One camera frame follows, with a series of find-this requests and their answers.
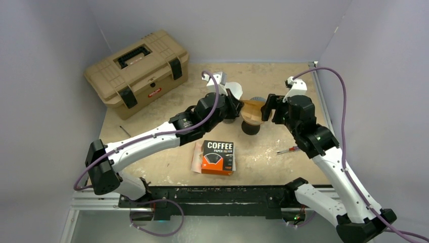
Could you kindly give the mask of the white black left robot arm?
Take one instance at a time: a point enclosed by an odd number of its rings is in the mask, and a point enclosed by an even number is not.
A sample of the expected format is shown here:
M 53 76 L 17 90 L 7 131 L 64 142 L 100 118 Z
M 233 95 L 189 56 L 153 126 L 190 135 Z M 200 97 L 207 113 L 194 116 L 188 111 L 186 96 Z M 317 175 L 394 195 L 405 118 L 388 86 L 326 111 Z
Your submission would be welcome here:
M 85 161 L 90 188 L 95 195 L 116 192 L 138 207 L 145 207 L 151 200 L 147 182 L 123 170 L 157 152 L 201 139 L 223 120 L 237 118 L 243 106 L 244 103 L 231 94 L 208 93 L 196 105 L 150 131 L 108 144 L 100 139 L 93 141 Z

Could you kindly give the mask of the blue glass dripper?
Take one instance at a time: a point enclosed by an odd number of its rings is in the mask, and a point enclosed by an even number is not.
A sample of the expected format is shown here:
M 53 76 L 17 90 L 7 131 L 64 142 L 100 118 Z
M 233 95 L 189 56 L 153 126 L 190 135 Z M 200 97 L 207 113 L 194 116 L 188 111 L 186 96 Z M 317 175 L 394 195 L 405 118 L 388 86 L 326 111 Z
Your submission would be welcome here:
M 252 97 L 250 100 L 251 101 L 266 102 L 266 98 L 264 98 L 264 97 Z

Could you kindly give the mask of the brown paper coffee filter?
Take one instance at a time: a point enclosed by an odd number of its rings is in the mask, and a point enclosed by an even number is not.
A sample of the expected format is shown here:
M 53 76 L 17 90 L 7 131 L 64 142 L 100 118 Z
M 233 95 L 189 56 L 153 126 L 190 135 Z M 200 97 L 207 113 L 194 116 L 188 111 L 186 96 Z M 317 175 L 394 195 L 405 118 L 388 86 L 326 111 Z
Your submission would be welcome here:
M 241 113 L 260 113 L 261 114 L 261 107 L 265 104 L 265 102 L 260 101 L 251 101 L 251 100 L 244 100 L 244 106 L 240 111 Z

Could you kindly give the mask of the clear glass carafe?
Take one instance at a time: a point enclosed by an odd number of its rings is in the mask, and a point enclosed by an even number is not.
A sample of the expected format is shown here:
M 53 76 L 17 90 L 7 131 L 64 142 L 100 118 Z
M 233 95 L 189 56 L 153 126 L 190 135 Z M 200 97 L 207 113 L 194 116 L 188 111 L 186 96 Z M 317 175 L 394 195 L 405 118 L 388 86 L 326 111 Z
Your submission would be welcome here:
M 224 119 L 223 123 L 225 123 L 225 124 L 233 124 L 236 120 L 237 120 L 237 118 Z

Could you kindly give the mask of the dark carafe with red rim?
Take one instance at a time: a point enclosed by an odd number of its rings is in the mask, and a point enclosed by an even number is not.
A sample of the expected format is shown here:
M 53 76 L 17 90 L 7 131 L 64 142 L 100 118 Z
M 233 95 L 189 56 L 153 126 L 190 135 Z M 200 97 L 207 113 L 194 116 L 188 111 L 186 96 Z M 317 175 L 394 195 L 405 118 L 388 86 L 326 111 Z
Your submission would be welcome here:
M 243 121 L 241 123 L 241 129 L 245 134 L 253 136 L 253 135 L 256 135 L 260 131 L 261 125 L 252 125 L 252 124 L 248 124 L 245 121 Z

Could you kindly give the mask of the black orange coffee filter box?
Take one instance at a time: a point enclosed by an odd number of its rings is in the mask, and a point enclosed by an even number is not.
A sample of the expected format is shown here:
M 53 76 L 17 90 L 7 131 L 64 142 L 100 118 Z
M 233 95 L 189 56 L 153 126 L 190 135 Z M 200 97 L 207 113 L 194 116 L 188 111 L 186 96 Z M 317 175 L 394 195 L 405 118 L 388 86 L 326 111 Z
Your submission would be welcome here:
M 231 176 L 235 169 L 235 146 L 233 142 L 203 141 L 202 174 Z

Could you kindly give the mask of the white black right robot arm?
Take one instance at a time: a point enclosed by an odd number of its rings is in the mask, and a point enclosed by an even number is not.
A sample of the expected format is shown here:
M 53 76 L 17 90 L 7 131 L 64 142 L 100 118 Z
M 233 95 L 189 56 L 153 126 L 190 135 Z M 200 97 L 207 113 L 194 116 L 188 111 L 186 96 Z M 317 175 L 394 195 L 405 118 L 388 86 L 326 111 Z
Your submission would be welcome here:
M 348 164 L 342 163 L 339 142 L 330 129 L 317 123 L 310 97 L 269 94 L 261 113 L 263 121 L 288 128 L 298 148 L 318 166 L 340 198 L 336 201 L 305 180 L 296 179 L 284 192 L 288 205 L 300 203 L 312 208 L 335 227 L 343 242 L 368 242 L 384 232 L 387 223 L 396 221 L 395 212 L 374 200 Z

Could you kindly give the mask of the white paper coffee filter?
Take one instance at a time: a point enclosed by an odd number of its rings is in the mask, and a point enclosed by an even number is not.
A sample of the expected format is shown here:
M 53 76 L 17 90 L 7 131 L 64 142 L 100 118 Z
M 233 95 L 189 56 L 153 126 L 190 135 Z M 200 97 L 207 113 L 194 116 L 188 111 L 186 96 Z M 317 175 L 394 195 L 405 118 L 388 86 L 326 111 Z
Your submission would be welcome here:
M 241 84 L 237 83 L 237 82 L 227 82 L 225 84 L 225 88 L 229 89 L 232 96 L 237 99 L 240 100 L 242 95 L 243 95 L 243 89 Z

